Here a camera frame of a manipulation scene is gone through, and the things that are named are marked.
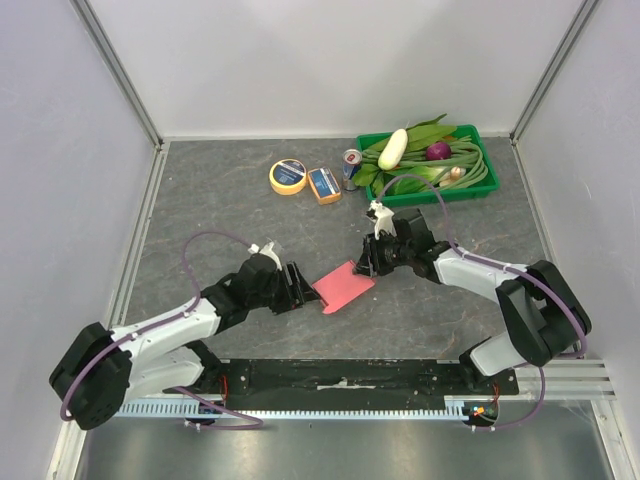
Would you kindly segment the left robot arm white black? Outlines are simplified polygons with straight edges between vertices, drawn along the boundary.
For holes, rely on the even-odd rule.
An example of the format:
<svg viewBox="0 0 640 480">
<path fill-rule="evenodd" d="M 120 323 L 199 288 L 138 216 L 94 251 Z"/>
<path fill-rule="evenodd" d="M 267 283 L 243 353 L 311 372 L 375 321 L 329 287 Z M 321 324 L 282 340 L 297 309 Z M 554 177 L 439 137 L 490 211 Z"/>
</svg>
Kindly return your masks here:
<svg viewBox="0 0 640 480">
<path fill-rule="evenodd" d="M 179 387 L 211 392 L 220 362 L 205 339 L 245 321 L 253 310 L 279 315 L 320 298 L 296 263 L 259 252 L 163 315 L 112 329 L 89 324 L 49 377 L 62 402 L 60 416 L 88 431 L 144 396 Z"/>
</svg>

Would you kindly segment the yellow tape roll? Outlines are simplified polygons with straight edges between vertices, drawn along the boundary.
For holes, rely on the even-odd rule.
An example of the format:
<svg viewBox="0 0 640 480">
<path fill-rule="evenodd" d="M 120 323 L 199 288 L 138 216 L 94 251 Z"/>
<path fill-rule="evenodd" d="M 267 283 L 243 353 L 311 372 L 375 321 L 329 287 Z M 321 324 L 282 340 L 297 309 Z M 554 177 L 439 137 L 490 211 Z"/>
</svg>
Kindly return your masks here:
<svg viewBox="0 0 640 480">
<path fill-rule="evenodd" d="M 306 167 L 299 160 L 282 159 L 272 165 L 269 183 L 277 194 L 291 196 L 306 187 L 307 175 Z"/>
</svg>

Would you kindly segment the green leafy vegetable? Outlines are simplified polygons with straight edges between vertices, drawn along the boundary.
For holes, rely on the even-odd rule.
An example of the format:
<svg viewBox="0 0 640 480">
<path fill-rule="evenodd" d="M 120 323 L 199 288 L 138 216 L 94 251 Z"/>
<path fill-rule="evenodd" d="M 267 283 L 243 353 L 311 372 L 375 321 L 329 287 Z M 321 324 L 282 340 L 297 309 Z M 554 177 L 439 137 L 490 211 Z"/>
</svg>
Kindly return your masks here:
<svg viewBox="0 0 640 480">
<path fill-rule="evenodd" d="M 391 178 L 393 175 L 407 173 L 411 169 L 425 166 L 429 162 L 425 157 L 427 147 L 436 142 L 450 139 L 457 130 L 455 125 L 442 124 L 441 121 L 444 117 L 445 114 L 442 114 L 435 119 L 400 128 L 407 131 L 408 144 L 400 163 L 392 170 L 381 170 L 377 161 L 394 131 L 383 135 L 370 145 L 364 145 L 360 149 L 362 155 L 361 167 L 353 179 L 357 187 L 368 187 L 371 191 L 378 192 L 382 188 L 383 180 Z"/>
</svg>

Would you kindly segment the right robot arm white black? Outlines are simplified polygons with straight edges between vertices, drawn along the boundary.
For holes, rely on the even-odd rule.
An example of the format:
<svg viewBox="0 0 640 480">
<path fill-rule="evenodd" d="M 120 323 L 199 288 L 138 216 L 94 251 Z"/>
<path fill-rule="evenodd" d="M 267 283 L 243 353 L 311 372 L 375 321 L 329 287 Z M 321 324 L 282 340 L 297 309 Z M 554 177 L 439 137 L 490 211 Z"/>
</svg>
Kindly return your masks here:
<svg viewBox="0 0 640 480">
<path fill-rule="evenodd" d="M 420 278 L 499 306 L 505 332 L 459 357 L 457 377 L 465 391 L 481 393 L 494 376 L 525 363 L 543 367 L 591 332 L 590 318 L 553 263 L 512 265 L 436 241 L 417 208 L 393 212 L 374 201 L 367 215 L 374 230 L 363 240 L 355 274 L 375 278 L 409 267 Z"/>
</svg>

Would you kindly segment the green plastic tray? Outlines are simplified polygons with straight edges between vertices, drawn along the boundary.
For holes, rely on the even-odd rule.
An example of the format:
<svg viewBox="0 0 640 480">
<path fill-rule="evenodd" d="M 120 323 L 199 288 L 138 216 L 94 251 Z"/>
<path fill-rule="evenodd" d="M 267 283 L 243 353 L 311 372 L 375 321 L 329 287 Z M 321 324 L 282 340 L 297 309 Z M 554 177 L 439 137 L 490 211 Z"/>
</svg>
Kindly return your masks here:
<svg viewBox="0 0 640 480">
<path fill-rule="evenodd" d="M 386 134 L 387 133 L 375 133 L 359 136 L 356 139 L 357 149 L 360 151 L 364 145 L 370 145 Z M 434 203 L 436 201 L 436 193 L 439 193 L 446 201 L 469 200 L 487 196 L 489 193 L 498 189 L 500 182 L 494 172 L 494 168 L 476 128 L 472 125 L 457 126 L 457 130 L 452 137 L 461 138 L 464 136 L 470 136 L 472 142 L 482 148 L 485 162 L 488 166 L 488 174 L 486 177 L 475 185 L 464 189 L 444 190 L 436 188 L 420 176 L 403 174 L 389 181 L 382 187 L 382 190 L 378 194 L 373 193 L 368 187 L 362 188 L 365 189 L 368 198 L 371 200 L 376 199 L 378 195 L 382 195 L 382 203 L 389 207 Z"/>
</svg>

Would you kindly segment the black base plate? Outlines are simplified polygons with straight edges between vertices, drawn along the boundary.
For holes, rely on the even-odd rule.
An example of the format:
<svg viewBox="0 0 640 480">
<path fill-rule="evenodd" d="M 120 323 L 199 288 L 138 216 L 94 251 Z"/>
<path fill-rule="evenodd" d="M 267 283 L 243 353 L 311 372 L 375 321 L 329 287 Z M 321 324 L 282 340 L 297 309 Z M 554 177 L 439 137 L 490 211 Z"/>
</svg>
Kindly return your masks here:
<svg viewBox="0 0 640 480">
<path fill-rule="evenodd" d="M 446 396 L 519 393 L 512 370 L 474 379 L 457 362 L 427 359 L 231 359 L 189 390 L 240 410 L 436 409 Z"/>
</svg>

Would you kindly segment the green long beans bundle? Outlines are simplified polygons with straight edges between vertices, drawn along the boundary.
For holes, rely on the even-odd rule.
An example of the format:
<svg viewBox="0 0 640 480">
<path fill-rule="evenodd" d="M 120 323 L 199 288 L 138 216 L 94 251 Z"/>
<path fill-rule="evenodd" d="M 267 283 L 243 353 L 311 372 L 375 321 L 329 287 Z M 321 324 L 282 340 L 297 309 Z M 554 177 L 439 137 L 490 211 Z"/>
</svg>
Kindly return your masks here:
<svg viewBox="0 0 640 480">
<path fill-rule="evenodd" d="M 464 136 L 461 138 L 451 137 L 445 142 L 449 143 L 451 146 L 452 156 L 450 159 L 429 161 L 425 166 L 411 169 L 407 173 L 393 175 L 391 178 L 382 181 L 382 187 L 393 178 L 403 174 L 420 176 L 436 188 L 444 190 L 464 189 L 475 185 L 486 177 L 488 174 L 488 166 L 485 162 L 483 150 L 477 144 L 472 142 L 470 136 Z M 465 176 L 449 186 L 440 188 L 439 181 L 443 175 L 453 167 L 465 168 Z"/>
</svg>

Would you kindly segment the mushroom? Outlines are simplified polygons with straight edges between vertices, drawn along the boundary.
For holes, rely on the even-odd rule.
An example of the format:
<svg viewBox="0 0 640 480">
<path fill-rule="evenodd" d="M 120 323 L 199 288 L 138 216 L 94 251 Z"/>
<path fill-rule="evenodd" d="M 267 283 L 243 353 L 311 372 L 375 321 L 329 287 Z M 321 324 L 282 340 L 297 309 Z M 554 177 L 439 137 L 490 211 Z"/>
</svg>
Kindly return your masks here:
<svg viewBox="0 0 640 480">
<path fill-rule="evenodd" d="M 449 186 L 458 180 L 462 179 L 466 174 L 466 169 L 462 167 L 453 167 L 447 173 L 443 175 L 439 181 L 439 187 Z"/>
</svg>

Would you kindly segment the orange blue sponge block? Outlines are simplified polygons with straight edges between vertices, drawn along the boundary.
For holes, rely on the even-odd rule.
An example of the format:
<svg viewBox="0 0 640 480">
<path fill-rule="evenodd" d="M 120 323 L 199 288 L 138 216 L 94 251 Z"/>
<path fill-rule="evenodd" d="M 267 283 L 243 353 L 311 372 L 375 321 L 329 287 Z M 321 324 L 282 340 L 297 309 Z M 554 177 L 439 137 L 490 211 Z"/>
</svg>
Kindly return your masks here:
<svg viewBox="0 0 640 480">
<path fill-rule="evenodd" d="M 308 172 L 308 182 L 317 202 L 329 205 L 342 197 L 341 189 L 328 167 L 320 167 Z"/>
</svg>

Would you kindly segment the pink cardboard box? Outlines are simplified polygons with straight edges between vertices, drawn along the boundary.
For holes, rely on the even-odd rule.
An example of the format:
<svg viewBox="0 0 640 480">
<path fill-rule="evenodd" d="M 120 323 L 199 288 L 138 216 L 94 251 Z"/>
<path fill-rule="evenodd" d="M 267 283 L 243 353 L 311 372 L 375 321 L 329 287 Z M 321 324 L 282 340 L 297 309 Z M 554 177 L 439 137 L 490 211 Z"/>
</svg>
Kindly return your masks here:
<svg viewBox="0 0 640 480">
<path fill-rule="evenodd" d="M 331 315 L 375 286 L 373 278 L 355 273 L 349 260 L 312 284 L 324 305 L 322 313 Z"/>
</svg>

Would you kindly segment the white cucumber vegetable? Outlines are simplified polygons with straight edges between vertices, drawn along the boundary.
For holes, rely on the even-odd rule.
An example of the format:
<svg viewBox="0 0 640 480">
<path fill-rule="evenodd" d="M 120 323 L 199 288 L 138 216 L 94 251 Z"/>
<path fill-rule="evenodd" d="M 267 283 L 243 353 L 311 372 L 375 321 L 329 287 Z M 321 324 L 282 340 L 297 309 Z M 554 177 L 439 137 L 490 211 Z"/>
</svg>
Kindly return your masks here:
<svg viewBox="0 0 640 480">
<path fill-rule="evenodd" d="M 398 129 L 389 137 L 386 146 L 378 158 L 378 167 L 389 171 L 398 166 L 408 144 L 408 133 L 405 129 Z"/>
</svg>

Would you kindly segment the purple onion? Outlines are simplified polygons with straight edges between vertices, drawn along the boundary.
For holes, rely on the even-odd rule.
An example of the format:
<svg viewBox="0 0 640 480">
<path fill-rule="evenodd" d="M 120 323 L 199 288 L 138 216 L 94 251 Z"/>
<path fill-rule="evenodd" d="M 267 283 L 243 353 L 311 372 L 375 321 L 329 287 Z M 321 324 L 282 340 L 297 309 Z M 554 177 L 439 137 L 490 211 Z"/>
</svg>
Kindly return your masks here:
<svg viewBox="0 0 640 480">
<path fill-rule="evenodd" d="M 439 141 L 428 146 L 425 152 L 425 157 L 429 161 L 447 160 L 450 159 L 451 156 L 451 146 L 445 141 Z"/>
</svg>

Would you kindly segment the red blue drink can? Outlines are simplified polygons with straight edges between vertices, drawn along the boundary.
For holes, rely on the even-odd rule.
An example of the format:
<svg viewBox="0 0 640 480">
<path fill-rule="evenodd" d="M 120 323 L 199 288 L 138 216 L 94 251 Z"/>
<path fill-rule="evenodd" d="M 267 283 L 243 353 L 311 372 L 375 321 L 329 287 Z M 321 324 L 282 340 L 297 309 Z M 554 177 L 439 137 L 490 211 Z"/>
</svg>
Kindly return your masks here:
<svg viewBox="0 0 640 480">
<path fill-rule="evenodd" d="M 361 152 L 357 149 L 348 149 L 343 153 L 342 158 L 343 189 L 348 192 L 355 191 L 357 189 L 357 185 L 354 183 L 353 178 L 361 167 Z"/>
</svg>

